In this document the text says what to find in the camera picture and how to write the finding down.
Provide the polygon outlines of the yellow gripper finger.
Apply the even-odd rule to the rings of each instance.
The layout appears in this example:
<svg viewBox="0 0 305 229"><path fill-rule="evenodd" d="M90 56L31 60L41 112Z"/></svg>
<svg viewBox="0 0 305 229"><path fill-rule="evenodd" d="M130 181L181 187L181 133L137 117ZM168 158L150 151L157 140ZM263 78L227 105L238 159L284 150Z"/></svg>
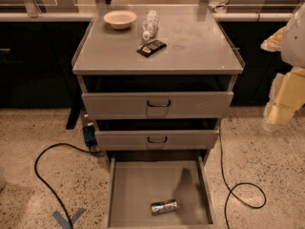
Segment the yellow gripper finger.
<svg viewBox="0 0 305 229"><path fill-rule="evenodd" d="M278 73L269 93L262 123L268 132L286 125L305 104L305 69L293 67L286 74Z"/></svg>
<svg viewBox="0 0 305 229"><path fill-rule="evenodd" d="M282 38L284 31L285 27L279 29L273 35L265 39L260 45L260 48L267 52L280 52L282 48Z"/></svg>

